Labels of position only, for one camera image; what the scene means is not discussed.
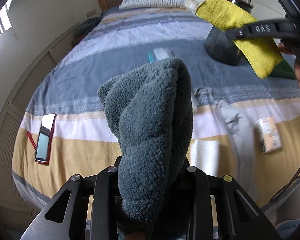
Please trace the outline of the beige tissue pack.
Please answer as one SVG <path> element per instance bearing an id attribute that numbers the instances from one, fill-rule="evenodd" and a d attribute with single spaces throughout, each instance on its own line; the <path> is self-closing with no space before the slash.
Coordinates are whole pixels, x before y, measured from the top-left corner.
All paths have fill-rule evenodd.
<path id="1" fill-rule="evenodd" d="M 261 153 L 269 153 L 282 147 L 279 130 L 274 117 L 257 120 L 255 127 L 258 131 Z"/>

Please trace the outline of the grey drawstring bag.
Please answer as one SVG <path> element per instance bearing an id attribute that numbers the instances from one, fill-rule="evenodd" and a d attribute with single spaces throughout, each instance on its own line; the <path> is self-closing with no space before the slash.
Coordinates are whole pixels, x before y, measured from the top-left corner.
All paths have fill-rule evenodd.
<path id="1" fill-rule="evenodd" d="M 235 179 L 253 200 L 258 200 L 255 183 L 255 137 L 254 127 L 242 110 L 225 100 L 216 100 L 213 92 L 206 92 L 209 101 L 216 105 L 215 114 L 228 133 L 230 146 L 236 159 Z M 221 143 L 219 141 L 219 164 Z"/>

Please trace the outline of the dark grey fleece cloth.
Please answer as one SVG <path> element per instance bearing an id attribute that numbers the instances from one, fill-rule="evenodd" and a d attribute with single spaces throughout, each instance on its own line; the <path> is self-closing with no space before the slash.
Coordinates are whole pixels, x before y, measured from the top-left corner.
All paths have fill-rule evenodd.
<path id="1" fill-rule="evenodd" d="M 109 129 L 119 142 L 118 238 L 179 239 L 189 200 L 179 176 L 193 128 L 191 79 L 178 58 L 147 63 L 100 86 Z"/>

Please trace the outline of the yellow microfibre cloth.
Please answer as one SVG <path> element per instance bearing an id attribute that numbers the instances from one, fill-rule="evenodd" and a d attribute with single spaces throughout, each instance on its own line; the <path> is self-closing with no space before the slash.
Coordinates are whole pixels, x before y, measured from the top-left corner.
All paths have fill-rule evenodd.
<path id="1" fill-rule="evenodd" d="M 227 0 L 187 0 L 185 8 L 223 31 L 247 58 L 255 74 L 264 79 L 283 61 L 271 37 L 254 35 L 250 24 L 257 20 L 244 9 Z"/>

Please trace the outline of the clear zip pouch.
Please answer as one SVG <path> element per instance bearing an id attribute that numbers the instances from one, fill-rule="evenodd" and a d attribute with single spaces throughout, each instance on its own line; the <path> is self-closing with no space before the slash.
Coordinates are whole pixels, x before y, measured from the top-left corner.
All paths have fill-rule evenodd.
<path id="1" fill-rule="evenodd" d="M 152 53 L 148 53 L 148 60 L 150 63 L 170 57 L 173 57 L 173 55 L 168 48 L 155 48 Z"/>

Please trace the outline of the dark smoked glass vase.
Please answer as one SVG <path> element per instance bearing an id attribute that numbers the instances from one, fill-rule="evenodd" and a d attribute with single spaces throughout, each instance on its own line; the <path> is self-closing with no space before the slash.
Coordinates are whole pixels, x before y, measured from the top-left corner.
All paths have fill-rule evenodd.
<path id="1" fill-rule="evenodd" d="M 225 33 L 216 27 L 210 30 L 204 48 L 212 59 L 231 66 L 237 66 L 242 57 L 234 42 L 228 40 Z"/>

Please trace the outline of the white waffle cloth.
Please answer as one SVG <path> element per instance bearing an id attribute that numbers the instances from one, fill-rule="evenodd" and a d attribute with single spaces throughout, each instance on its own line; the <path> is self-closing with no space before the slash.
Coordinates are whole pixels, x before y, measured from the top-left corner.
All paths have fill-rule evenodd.
<path id="1" fill-rule="evenodd" d="M 219 167 L 219 141 L 196 139 L 190 146 L 190 164 L 207 175 L 217 177 Z"/>

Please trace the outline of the red framed hand mirror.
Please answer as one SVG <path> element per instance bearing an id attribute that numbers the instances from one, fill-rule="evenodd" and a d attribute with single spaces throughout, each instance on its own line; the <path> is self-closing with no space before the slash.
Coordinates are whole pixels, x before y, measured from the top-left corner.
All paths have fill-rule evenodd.
<path id="1" fill-rule="evenodd" d="M 27 137 L 36 150 L 34 160 L 39 164 L 49 165 L 56 116 L 55 113 L 52 113 L 42 117 L 37 143 L 34 142 L 31 133 L 27 132 Z"/>

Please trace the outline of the dark clothes on nightstand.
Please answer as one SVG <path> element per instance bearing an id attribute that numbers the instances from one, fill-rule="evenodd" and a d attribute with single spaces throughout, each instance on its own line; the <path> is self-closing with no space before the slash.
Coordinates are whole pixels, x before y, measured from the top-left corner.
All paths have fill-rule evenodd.
<path id="1" fill-rule="evenodd" d="M 82 36 L 87 35 L 89 32 L 91 32 L 100 22 L 101 17 L 92 17 L 88 18 L 84 22 L 82 22 L 76 29 L 76 36 Z"/>

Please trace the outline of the dark green tray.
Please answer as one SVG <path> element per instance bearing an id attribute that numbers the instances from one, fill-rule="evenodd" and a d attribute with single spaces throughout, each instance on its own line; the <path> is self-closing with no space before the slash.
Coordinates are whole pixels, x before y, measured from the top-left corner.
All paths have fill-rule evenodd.
<path id="1" fill-rule="evenodd" d="M 281 61 L 270 73 L 271 77 L 279 77 L 283 79 L 296 80 L 293 68 L 286 60 Z"/>

